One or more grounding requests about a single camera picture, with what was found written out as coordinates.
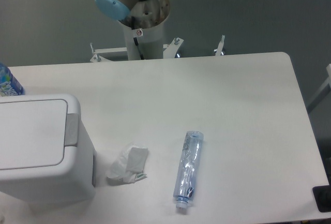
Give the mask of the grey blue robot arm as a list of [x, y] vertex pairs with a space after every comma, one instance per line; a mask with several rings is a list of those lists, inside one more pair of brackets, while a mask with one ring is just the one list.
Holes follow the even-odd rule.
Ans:
[[169, 0], [95, 0], [95, 4], [105, 16], [130, 29], [158, 26], [170, 13]]

